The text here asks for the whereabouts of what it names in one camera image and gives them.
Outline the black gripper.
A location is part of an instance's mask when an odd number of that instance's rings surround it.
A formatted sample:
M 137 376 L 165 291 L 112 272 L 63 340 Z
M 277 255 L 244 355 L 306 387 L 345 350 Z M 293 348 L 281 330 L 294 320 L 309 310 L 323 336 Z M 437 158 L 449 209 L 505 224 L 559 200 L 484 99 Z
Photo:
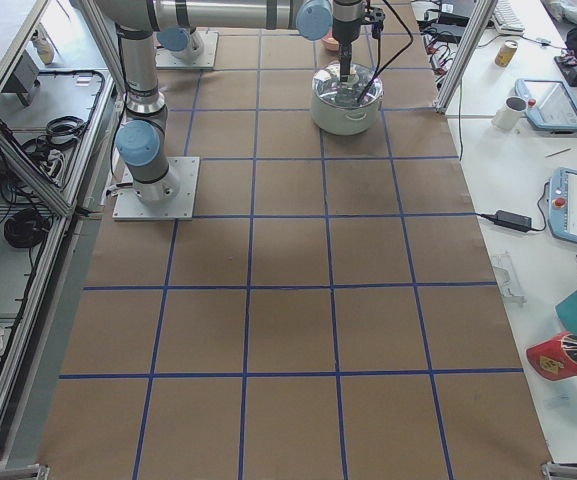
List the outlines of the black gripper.
M 339 43 L 339 79 L 346 82 L 352 67 L 352 43 L 359 37 L 364 18 L 364 2 L 333 0 L 332 14 L 332 35 Z

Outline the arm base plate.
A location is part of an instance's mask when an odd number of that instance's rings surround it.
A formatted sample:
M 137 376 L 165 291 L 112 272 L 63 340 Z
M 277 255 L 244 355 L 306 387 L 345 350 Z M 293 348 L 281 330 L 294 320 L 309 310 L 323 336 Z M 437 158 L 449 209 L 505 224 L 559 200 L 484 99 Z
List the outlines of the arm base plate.
M 113 219 L 117 221 L 191 220 L 198 183 L 199 157 L 168 157 L 167 174 L 158 182 L 135 182 L 128 169 L 117 191 Z
M 212 70 L 219 34 L 183 28 L 156 33 L 156 65 L 166 70 Z

